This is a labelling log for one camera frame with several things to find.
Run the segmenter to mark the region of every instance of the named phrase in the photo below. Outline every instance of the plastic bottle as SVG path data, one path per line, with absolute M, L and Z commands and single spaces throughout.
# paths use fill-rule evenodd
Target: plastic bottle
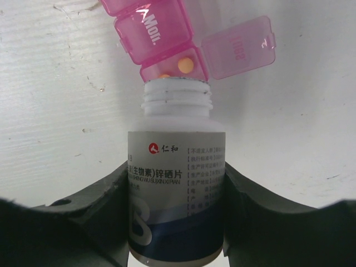
M 128 133 L 129 246 L 148 266 L 204 266 L 221 252 L 225 132 L 210 96 L 198 80 L 145 84 Z

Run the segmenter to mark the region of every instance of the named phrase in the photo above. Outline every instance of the bottle mouth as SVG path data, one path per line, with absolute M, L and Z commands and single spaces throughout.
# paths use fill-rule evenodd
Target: bottle mouth
M 145 83 L 145 102 L 147 106 L 196 106 L 212 109 L 210 85 L 205 81 L 169 77 Z

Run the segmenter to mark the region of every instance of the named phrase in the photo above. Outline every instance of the bottle bottom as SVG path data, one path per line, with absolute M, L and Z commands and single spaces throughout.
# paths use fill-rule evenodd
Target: bottle bottom
M 150 259 L 135 252 L 130 246 L 129 248 L 132 256 L 134 256 L 136 260 L 150 267 L 203 267 L 215 260 L 220 255 L 223 247 L 208 257 L 199 260 L 183 261 L 181 263 Z

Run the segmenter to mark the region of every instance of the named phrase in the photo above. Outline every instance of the bottle label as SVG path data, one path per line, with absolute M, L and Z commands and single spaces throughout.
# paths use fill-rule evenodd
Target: bottle label
M 150 259 L 205 258 L 223 244 L 223 132 L 129 132 L 129 245 Z

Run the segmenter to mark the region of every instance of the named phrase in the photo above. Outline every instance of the bottle neck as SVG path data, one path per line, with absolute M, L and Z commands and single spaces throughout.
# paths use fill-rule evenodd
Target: bottle neck
M 145 84 L 145 116 L 209 117 L 210 85 L 187 78 L 162 78 Z

